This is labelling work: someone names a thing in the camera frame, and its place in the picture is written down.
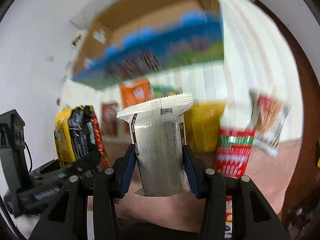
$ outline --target black mechanical device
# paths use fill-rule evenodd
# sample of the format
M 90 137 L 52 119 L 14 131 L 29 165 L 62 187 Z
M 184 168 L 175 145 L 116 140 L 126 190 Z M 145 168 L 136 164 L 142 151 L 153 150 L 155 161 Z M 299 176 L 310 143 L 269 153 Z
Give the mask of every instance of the black mechanical device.
M 226 229 L 226 196 L 232 197 L 232 240 L 289 240 L 281 221 L 248 176 L 240 179 L 227 178 L 213 169 L 207 169 L 202 160 L 194 158 L 189 146 L 183 146 L 182 152 L 190 189 L 198 199 L 206 199 L 200 232 L 189 233 L 150 224 L 120 228 L 115 199 L 123 198 L 129 190 L 137 163 L 134 145 L 128 147 L 124 157 L 116 159 L 112 168 L 95 177 L 80 179 L 77 175 L 69 176 L 58 167 L 57 161 L 46 163 L 28 173 L 23 154 L 23 126 L 24 122 L 15 110 L 0 116 L 1 162 L 4 168 L 11 165 L 14 169 L 14 177 L 6 175 L 8 184 L 11 184 L 7 206 L 16 215 L 21 212 L 42 213 L 29 240 L 87 240 L 88 196 L 93 196 L 95 240 L 223 240 Z M 5 209 L 3 213 L 16 236 L 6 228 L 2 218 L 0 233 L 12 240 L 25 240 L 12 223 L 8 211 Z

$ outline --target yellow package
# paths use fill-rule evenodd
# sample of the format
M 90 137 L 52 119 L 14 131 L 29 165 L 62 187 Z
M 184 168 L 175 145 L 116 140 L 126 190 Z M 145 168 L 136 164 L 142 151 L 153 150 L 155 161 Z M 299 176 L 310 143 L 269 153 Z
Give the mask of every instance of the yellow package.
M 58 160 L 61 168 L 66 164 L 76 161 L 71 145 L 71 137 L 68 126 L 68 120 L 72 114 L 73 108 L 65 108 L 56 115 L 56 124 L 54 130 L 54 141 L 56 144 Z
M 226 102 L 200 102 L 184 113 L 186 141 L 194 152 L 212 152 L 217 146 L 218 127 Z

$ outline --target cardboard box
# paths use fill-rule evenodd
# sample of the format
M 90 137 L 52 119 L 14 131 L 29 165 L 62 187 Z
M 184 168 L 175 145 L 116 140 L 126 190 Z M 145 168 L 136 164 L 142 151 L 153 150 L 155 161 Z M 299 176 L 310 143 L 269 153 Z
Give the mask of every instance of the cardboard box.
M 86 61 L 103 54 L 121 38 L 144 27 L 167 26 L 192 10 L 220 15 L 218 0 L 118 0 L 101 12 L 88 29 L 88 35 L 73 65 L 73 76 L 85 69 Z

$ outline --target transparent bag with brown snack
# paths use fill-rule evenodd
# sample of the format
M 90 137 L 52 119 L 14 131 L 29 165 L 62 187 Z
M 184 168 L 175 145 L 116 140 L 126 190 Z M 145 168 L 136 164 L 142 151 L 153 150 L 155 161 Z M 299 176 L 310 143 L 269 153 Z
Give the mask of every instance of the transparent bag with brown snack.
M 256 129 L 253 144 L 267 155 L 276 157 L 282 127 L 291 105 L 255 90 L 250 91 L 250 96 L 253 110 L 248 127 Z

